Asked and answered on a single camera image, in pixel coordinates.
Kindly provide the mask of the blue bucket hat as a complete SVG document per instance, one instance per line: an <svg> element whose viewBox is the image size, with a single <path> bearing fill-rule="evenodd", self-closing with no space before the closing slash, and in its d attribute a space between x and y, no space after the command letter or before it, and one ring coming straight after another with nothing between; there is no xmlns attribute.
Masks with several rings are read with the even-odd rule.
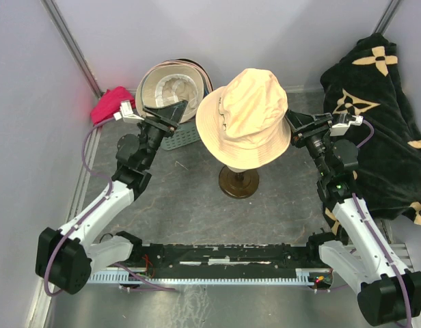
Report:
<svg viewBox="0 0 421 328"><path fill-rule="evenodd" d="M205 98L206 96L208 96L209 95L209 88L208 88L208 85L207 85L207 83L204 83L204 95L203 95L203 97Z"/></svg>

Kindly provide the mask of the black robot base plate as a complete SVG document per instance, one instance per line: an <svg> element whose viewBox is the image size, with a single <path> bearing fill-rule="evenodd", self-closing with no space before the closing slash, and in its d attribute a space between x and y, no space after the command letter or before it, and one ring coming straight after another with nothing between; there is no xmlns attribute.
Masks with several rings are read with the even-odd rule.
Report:
<svg viewBox="0 0 421 328"><path fill-rule="evenodd" d="M330 269L310 244L272 245L147 244L125 260L133 269L150 269L150 277L274 277L290 269Z"/></svg>

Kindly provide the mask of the pink beige bucket hat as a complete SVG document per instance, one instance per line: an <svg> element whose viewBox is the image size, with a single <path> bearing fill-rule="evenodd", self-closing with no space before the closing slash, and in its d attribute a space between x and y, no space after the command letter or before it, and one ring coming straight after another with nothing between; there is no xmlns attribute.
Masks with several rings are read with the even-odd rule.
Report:
<svg viewBox="0 0 421 328"><path fill-rule="evenodd" d="M160 64L157 64L156 66L154 66L154 68L160 68L160 67L172 66L172 65L186 65L186 66L196 69L201 74L203 83L207 83L209 92L211 93L214 90L211 78L209 77L207 71L205 71L205 69L199 63L191 59L187 59L187 58L169 59L169 60L163 61Z"/></svg>

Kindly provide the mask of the cream bucket hat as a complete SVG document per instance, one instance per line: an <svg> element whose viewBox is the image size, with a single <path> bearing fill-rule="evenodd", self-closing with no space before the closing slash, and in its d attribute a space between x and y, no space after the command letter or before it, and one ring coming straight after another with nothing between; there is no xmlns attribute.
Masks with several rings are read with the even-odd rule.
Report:
<svg viewBox="0 0 421 328"><path fill-rule="evenodd" d="M203 100L204 83L201 74L186 65L151 68L141 80L135 93L135 106L141 117L146 117L143 106L164 107L182 100L188 105L181 122L196 114Z"/></svg>

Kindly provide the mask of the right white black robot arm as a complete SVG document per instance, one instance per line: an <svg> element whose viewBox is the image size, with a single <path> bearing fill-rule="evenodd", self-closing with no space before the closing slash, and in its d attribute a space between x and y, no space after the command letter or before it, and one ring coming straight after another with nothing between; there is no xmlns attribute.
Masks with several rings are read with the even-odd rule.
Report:
<svg viewBox="0 0 421 328"><path fill-rule="evenodd" d="M396 323L411 327L421 313L421 272L412 272L394 253L376 227L353 172L358 167L362 144L344 138L351 126L367 121L344 113L308 115L287 111L291 144L308 149L320 174L317 192L354 245L359 258L337 240L309 246L305 251L313 267L329 265L357 296L365 320L373 327Z"/></svg>

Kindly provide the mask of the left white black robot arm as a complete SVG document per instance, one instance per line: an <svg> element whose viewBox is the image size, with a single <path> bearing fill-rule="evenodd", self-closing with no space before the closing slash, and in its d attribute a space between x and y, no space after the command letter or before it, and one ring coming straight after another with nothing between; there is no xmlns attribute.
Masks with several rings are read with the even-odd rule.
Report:
<svg viewBox="0 0 421 328"><path fill-rule="evenodd" d="M44 291L50 289L70 295L79 292L92 274L111 265L137 266L143 258L140 238L118 232L108 241L96 243L96 237L146 189L152 177L149 169L163 138L171 137L178 128L188 102L177 100L164 107L144 107L144 116L137 115L130 102L124 101L115 113L139 127L139 134L127 134L117 143L116 171L107 180L105 189L74 219L59 229L46 228L38 239L36 275L43 278Z"/></svg>

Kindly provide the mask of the peach bucket hat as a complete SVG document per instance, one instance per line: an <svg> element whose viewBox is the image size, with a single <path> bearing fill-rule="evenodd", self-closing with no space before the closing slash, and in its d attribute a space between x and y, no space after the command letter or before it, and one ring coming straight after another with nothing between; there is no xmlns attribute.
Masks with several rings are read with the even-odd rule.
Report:
<svg viewBox="0 0 421 328"><path fill-rule="evenodd" d="M256 169L287 151L291 131L286 91L270 70L247 68L200 103L199 136L221 163Z"/></svg>

